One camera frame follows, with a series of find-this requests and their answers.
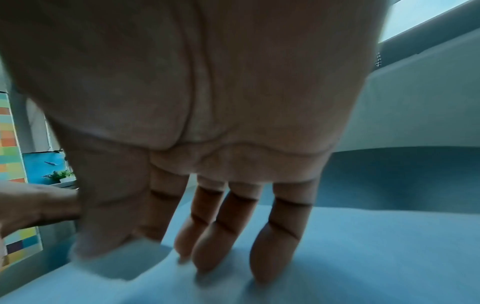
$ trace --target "finger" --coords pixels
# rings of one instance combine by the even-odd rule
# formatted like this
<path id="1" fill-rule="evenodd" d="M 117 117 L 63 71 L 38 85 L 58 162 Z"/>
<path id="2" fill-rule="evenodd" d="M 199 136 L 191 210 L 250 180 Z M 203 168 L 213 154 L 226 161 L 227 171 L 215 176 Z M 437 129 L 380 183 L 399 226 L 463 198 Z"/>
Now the finger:
<path id="1" fill-rule="evenodd" d="M 147 150 L 86 135 L 51 122 L 79 186 L 80 232 L 73 254 L 107 253 L 124 243 L 147 206 Z"/>
<path id="2" fill-rule="evenodd" d="M 177 175 L 151 167 L 148 207 L 138 232 L 161 241 L 185 192 L 188 175 Z"/>
<path id="3" fill-rule="evenodd" d="M 275 202 L 268 223 L 258 234 L 250 252 L 255 279 L 269 282 L 291 261 L 304 233 L 319 180 L 298 184 L 274 184 Z"/>
<path id="4" fill-rule="evenodd" d="M 176 236 L 174 248 L 181 257 L 188 257 L 192 249 L 210 223 L 215 219 L 225 183 L 197 177 L 198 187 L 191 203 L 191 214 Z"/>
<path id="5" fill-rule="evenodd" d="M 261 185 L 229 183 L 230 193 L 213 222 L 193 248 L 192 261 L 200 271 L 215 268 L 247 225 L 262 193 Z"/>

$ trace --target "white wall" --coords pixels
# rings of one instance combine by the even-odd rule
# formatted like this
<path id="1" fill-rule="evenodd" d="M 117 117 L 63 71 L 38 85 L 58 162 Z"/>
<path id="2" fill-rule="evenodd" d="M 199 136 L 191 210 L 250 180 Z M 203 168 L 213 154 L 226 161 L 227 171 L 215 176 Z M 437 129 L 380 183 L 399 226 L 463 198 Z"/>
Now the white wall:
<path id="1" fill-rule="evenodd" d="M 373 72 L 338 151 L 480 147 L 480 30 Z"/>

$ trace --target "person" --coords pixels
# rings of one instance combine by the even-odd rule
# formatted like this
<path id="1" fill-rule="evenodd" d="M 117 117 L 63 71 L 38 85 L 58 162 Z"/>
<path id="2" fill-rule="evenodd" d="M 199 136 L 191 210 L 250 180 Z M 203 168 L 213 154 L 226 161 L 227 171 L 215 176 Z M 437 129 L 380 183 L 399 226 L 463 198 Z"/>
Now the person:
<path id="1" fill-rule="evenodd" d="M 271 281 L 302 237 L 387 9 L 384 0 L 4 3 L 4 65 L 44 110 L 79 193 L 2 183 L 2 237 L 80 217 L 79 258 L 132 236 L 161 241 L 196 173 L 175 249 L 209 271 L 273 183 L 250 254 L 255 278 Z"/>

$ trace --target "green plant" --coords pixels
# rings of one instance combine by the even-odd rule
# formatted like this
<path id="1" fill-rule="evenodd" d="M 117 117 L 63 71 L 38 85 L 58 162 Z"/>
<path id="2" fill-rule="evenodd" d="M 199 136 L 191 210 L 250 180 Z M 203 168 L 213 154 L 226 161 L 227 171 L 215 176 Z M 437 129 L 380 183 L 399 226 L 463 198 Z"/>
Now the green plant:
<path id="1" fill-rule="evenodd" d="M 45 177 L 48 177 L 49 179 L 60 183 L 60 180 L 62 178 L 74 176 L 74 173 L 68 170 L 63 170 L 63 171 L 54 171 L 52 174 L 45 175 Z"/>

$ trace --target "multicolored tile wall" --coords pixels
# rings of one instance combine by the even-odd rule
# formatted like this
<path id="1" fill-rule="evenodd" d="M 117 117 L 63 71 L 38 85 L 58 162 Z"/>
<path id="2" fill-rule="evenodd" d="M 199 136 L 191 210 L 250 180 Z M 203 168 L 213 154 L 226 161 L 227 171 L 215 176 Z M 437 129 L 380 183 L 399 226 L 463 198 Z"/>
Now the multicolored tile wall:
<path id="1" fill-rule="evenodd" d="M 6 93 L 0 93 L 0 180 L 26 182 L 22 154 L 17 144 L 14 120 Z M 5 238 L 5 244 L 6 247 L 0 248 L 6 255 L 2 267 L 13 264 L 42 249 L 37 228 L 17 231 Z"/>

